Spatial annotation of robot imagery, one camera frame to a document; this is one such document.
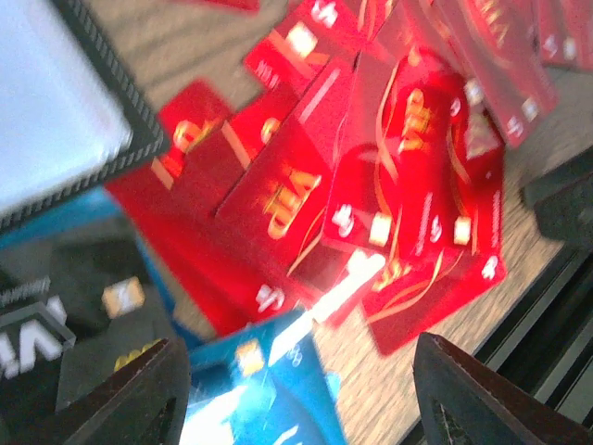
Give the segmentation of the black card holder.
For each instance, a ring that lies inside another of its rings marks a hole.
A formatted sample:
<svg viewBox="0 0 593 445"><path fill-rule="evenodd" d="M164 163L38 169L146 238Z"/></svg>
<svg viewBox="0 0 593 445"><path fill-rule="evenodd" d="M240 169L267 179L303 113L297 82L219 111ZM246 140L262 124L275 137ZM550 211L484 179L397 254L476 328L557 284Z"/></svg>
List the black card holder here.
<svg viewBox="0 0 593 445"><path fill-rule="evenodd" d="M1 229L166 152L156 112L83 1L1 5Z"/></svg>

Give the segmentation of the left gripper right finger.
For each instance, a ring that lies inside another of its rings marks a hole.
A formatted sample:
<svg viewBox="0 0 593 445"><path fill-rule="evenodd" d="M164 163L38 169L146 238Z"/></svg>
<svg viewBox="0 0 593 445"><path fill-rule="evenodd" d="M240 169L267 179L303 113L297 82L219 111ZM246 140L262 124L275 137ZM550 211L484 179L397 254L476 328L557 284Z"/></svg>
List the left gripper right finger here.
<svg viewBox="0 0 593 445"><path fill-rule="evenodd" d="M429 444L590 444L555 412L441 337L418 337L413 377Z"/></svg>

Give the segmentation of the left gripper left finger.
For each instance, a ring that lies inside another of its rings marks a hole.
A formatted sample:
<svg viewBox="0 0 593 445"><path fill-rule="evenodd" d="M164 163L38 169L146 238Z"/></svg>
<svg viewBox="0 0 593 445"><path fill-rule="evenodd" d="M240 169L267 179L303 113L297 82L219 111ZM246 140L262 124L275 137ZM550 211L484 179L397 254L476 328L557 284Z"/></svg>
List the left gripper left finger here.
<svg viewBox="0 0 593 445"><path fill-rule="evenodd" d="M188 353L165 338L86 397L22 434L24 444L177 444L190 387Z"/></svg>

